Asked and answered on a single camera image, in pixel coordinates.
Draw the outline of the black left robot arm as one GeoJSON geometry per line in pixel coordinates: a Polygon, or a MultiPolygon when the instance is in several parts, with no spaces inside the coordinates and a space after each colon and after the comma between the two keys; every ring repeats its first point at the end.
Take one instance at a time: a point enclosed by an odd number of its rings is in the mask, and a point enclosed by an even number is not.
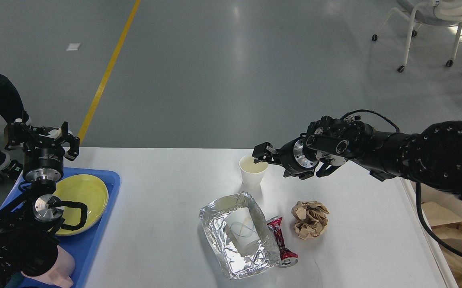
{"type": "Polygon", "coordinates": [[[56,233],[80,229],[88,217],[86,204],[54,195],[64,175],[63,160],[79,155],[80,139],[68,122],[47,137],[43,127],[18,119],[6,124],[4,139],[6,150],[23,149],[24,180],[18,184],[20,194],[0,209],[0,288],[16,273],[39,276],[50,270],[60,257],[56,233]]]}

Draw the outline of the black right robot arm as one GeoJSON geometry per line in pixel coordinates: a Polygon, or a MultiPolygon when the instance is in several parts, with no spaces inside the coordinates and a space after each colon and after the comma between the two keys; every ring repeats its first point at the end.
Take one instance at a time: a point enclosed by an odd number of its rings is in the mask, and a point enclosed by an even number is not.
{"type": "Polygon", "coordinates": [[[284,177],[307,179],[331,175],[346,162],[354,162],[379,181],[395,177],[415,182],[416,211],[425,231],[438,244],[446,244],[423,219],[421,185],[454,195],[462,201],[462,121],[432,124],[419,134],[381,132],[361,121],[359,111],[340,118],[323,116],[305,133],[279,149],[269,142],[254,147],[255,163],[282,166],[284,177]]]}

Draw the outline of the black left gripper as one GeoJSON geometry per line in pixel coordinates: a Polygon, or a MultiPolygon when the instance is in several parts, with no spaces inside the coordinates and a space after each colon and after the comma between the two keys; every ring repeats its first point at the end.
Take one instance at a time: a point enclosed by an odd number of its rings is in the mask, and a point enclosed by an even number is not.
{"type": "Polygon", "coordinates": [[[60,127],[57,140],[39,137],[33,127],[26,123],[30,117],[23,111],[21,117],[5,126],[5,150],[16,150],[24,144],[24,168],[22,177],[27,182],[39,179],[59,181],[63,173],[63,157],[74,161],[79,156],[80,139],[68,129],[68,122],[60,127]]]}

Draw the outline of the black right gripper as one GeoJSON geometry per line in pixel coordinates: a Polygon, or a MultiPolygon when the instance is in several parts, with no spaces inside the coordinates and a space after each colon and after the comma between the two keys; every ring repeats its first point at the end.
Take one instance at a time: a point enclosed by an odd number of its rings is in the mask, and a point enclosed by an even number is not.
{"type": "Polygon", "coordinates": [[[252,152],[253,162],[255,164],[264,162],[282,166],[284,168],[284,178],[311,178],[315,174],[315,168],[318,166],[319,161],[316,159],[314,150],[309,149],[306,151],[305,142],[304,137],[298,137],[284,144],[280,149],[274,149],[269,142],[258,144],[252,152]]]}

